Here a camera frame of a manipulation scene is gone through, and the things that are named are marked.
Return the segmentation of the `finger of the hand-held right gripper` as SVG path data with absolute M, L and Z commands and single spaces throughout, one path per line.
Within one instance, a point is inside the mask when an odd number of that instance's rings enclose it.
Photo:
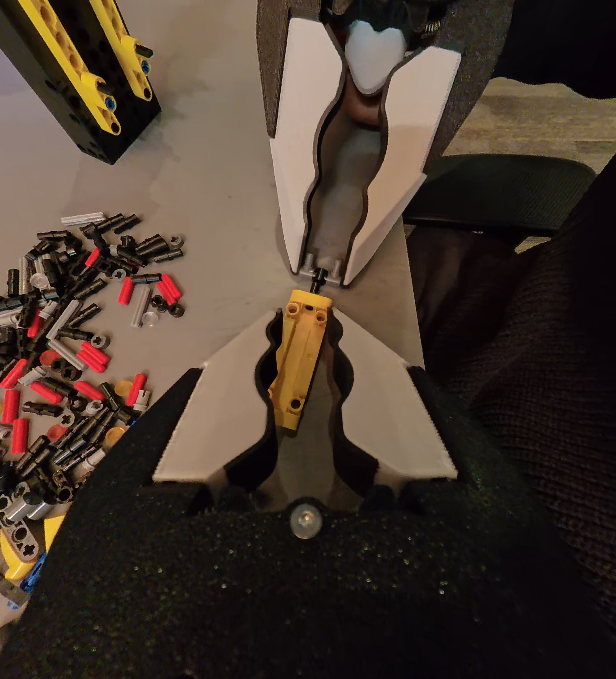
M 343 91 L 344 79 L 343 56 L 328 27 L 319 21 L 291 18 L 270 148 L 293 274 L 303 265 L 310 228 L 307 206 L 319 182 L 320 133 Z
M 343 285 L 349 286 L 388 235 L 425 180 L 423 169 L 462 55 L 430 46 L 392 71 L 381 101 L 377 172 L 364 191 L 364 211 L 349 244 Z

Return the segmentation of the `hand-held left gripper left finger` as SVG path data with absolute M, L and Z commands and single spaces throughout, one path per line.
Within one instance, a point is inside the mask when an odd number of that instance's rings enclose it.
M 155 483 L 257 490 L 278 462 L 269 388 L 278 375 L 281 309 L 267 312 L 196 370 L 197 380 L 152 475 Z

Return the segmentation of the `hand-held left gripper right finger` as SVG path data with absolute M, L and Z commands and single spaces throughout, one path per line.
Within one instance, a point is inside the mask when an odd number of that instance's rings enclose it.
M 410 481 L 450 480 L 456 467 L 413 377 L 419 372 L 340 310 L 329 314 L 332 381 L 338 390 L 333 463 L 360 496 L 399 494 Z

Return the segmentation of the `yellow building brick piece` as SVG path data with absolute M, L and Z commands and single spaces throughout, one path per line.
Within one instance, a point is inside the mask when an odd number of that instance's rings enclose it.
M 295 289 L 286 305 L 281 345 L 276 352 L 278 374 L 268 393 L 277 426 L 296 430 L 318 363 L 332 300 Z

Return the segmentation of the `grey connector piece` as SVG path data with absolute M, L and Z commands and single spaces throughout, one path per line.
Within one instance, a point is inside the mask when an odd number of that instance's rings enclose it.
M 312 277 L 313 273 L 316 268 L 322 267 L 327 270 L 329 273 L 325 285 L 331 284 L 335 286 L 340 286 L 341 285 L 341 269 L 343 267 L 343 260 L 342 259 L 334 259 L 333 261 L 329 260 L 324 260 L 322 263 L 330 264 L 330 267 L 324 267 L 324 266 L 319 266 L 318 264 L 318 259 L 316 258 L 314 253 L 307 253 L 304 258 L 304 262 L 302 267 L 299 270 L 298 275 L 303 276 L 304 278 L 309 279 L 310 283 L 310 288 L 312 285 Z

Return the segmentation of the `person's right hand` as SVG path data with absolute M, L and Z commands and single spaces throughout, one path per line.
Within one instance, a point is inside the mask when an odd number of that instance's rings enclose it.
M 356 124 L 370 130 L 379 129 L 381 98 L 381 91 L 372 95 L 363 94 L 356 87 L 351 73 L 349 71 L 346 72 L 343 109 Z

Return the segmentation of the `black office chair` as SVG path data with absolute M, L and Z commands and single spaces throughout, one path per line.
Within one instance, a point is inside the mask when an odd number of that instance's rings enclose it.
M 482 232 L 516 244 L 552 236 L 597 174 L 574 160 L 514 154 L 441 157 L 403 213 L 406 225 Z

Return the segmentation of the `person's dark knit sweater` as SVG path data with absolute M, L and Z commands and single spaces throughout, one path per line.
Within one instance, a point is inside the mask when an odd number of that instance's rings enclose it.
M 549 242 L 406 245 L 428 373 L 521 464 L 616 642 L 616 154 Z

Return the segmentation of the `pile of small building pieces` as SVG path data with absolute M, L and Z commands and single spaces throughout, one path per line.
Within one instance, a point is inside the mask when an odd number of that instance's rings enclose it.
M 24 607 L 75 499 L 107 453 L 151 405 L 146 372 L 104 381 L 112 343 L 89 302 L 118 282 L 135 301 L 130 326 L 181 317 L 182 292 L 156 270 L 184 256 L 184 239 L 137 241 L 138 215 L 63 217 L 8 270 L 0 293 L 0 595 Z

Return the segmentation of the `black and yellow beam assembly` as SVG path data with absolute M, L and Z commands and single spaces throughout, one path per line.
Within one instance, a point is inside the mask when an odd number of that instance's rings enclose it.
M 0 50 L 75 145 L 113 165 L 160 113 L 116 1 L 0 1 Z

